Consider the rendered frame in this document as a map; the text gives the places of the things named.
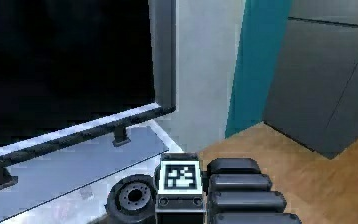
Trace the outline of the dark grey cabinet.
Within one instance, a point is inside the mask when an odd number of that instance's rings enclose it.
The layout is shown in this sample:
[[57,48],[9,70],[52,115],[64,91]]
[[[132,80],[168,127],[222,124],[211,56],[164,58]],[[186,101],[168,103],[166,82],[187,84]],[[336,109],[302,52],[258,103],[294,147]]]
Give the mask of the dark grey cabinet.
[[358,0],[292,0],[264,122],[329,159],[358,138]]

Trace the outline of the white television stand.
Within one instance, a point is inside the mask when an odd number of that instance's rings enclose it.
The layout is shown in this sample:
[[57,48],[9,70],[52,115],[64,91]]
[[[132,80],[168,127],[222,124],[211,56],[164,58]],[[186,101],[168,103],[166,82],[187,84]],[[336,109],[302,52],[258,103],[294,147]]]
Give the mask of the white television stand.
[[125,176],[154,173],[164,152],[181,148],[154,121],[10,166],[18,183],[0,190],[0,224],[88,224],[105,214],[112,186]]

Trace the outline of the black television set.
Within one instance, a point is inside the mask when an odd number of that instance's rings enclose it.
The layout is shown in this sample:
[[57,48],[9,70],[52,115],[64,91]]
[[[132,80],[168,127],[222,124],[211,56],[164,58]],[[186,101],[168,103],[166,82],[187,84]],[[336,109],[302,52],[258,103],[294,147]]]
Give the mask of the black television set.
[[176,108],[178,0],[0,0],[0,190],[9,167]]

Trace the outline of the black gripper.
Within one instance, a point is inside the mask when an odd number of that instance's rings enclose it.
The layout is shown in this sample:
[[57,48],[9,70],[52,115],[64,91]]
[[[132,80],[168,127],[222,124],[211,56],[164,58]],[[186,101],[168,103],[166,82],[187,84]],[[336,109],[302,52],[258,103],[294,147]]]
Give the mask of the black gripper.
[[156,224],[155,201],[156,189],[150,175],[127,176],[108,194],[107,224]]

